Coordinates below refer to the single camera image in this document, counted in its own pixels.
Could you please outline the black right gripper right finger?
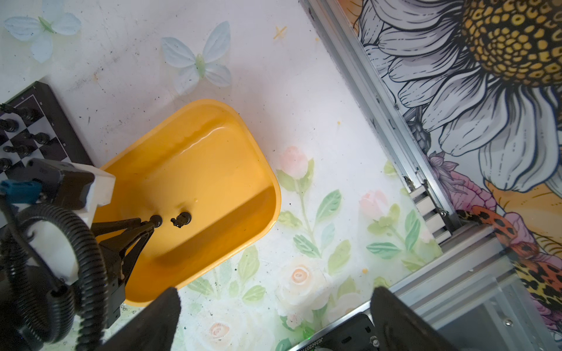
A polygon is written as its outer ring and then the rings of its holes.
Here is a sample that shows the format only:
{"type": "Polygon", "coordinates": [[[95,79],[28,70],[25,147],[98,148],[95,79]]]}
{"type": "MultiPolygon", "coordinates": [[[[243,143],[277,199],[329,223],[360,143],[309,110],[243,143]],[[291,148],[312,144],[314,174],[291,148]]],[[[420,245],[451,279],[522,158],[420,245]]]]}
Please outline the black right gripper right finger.
{"type": "Polygon", "coordinates": [[[379,350],[458,350],[387,288],[374,289],[370,314],[379,350]]]}

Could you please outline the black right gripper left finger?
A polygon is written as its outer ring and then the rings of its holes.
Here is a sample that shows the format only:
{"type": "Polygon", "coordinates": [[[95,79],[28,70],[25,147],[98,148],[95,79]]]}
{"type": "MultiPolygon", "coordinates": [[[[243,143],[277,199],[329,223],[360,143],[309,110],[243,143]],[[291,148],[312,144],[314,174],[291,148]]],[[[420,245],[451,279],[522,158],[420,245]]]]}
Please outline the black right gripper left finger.
{"type": "Polygon", "coordinates": [[[171,350],[180,312],[178,290],[168,288],[97,350],[171,350]]]}

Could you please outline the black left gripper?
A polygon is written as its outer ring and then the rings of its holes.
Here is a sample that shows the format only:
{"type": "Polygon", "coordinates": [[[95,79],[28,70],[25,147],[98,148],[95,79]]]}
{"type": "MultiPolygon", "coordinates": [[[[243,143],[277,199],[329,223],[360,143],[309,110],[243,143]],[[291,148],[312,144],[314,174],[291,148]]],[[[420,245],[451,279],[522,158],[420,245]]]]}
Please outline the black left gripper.
{"type": "Polygon", "coordinates": [[[108,278],[106,328],[110,328],[121,315],[120,306],[125,301],[125,286],[155,228],[152,221],[142,221],[140,218],[97,222],[91,226],[94,235],[106,235],[124,230],[113,238],[99,242],[108,278]]]}

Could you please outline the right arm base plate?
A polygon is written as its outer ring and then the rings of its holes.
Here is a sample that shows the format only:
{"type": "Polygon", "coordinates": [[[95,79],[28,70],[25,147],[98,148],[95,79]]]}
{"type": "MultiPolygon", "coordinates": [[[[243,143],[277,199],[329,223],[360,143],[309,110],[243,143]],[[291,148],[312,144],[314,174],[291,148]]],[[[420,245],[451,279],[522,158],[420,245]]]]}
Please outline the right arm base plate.
{"type": "Polygon", "coordinates": [[[379,350],[379,345],[372,321],[358,313],[332,323],[291,350],[379,350]]]}

